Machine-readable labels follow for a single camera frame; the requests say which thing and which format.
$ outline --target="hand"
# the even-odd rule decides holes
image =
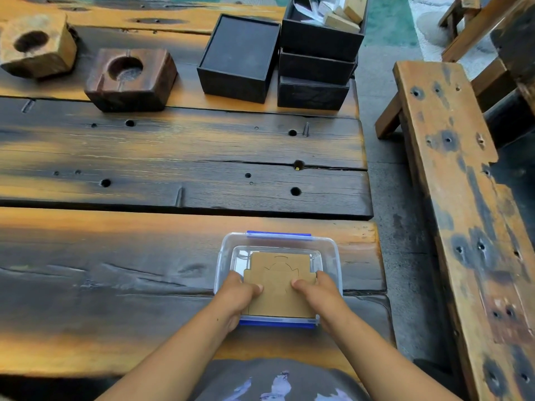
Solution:
[[[312,309],[319,314],[320,322],[328,333],[332,333],[332,321],[345,311],[351,312],[336,284],[325,272],[316,272],[316,284],[293,279],[291,286],[302,293]]]
[[[227,332],[233,331],[240,322],[241,312],[247,308],[253,298],[258,297],[264,286],[242,282],[241,276],[231,270],[212,303],[228,318]]]

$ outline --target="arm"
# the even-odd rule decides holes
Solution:
[[[263,287],[230,272],[213,300],[98,401],[185,401],[241,311]]]
[[[324,272],[316,284],[291,282],[321,317],[322,326],[351,363],[374,401],[459,401],[403,357],[371,326],[355,315]]]

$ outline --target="wooden block with round hole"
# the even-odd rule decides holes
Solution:
[[[104,112],[161,111],[176,77],[166,49],[100,49],[84,91]]]
[[[64,13],[12,19],[0,35],[0,65],[17,77],[40,79],[69,72],[76,50]]]

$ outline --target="round hole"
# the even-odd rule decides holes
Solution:
[[[294,170],[302,170],[304,168],[304,162],[302,160],[296,160],[294,162]]]
[[[118,82],[134,80],[141,72],[143,72],[143,63],[131,56],[121,56],[113,60],[108,66],[108,74]]]
[[[49,37],[43,31],[31,31],[19,37],[13,47],[22,53],[34,52],[42,46],[45,46]]]

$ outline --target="white floor patch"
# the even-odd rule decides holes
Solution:
[[[453,0],[409,0],[418,42],[426,61],[442,61],[442,51],[450,40],[446,30],[438,26],[438,21],[452,2]],[[464,21],[461,21],[458,26],[459,31],[463,26]],[[465,68],[468,79],[472,80],[497,56],[489,35],[486,35],[459,60],[459,63]]]

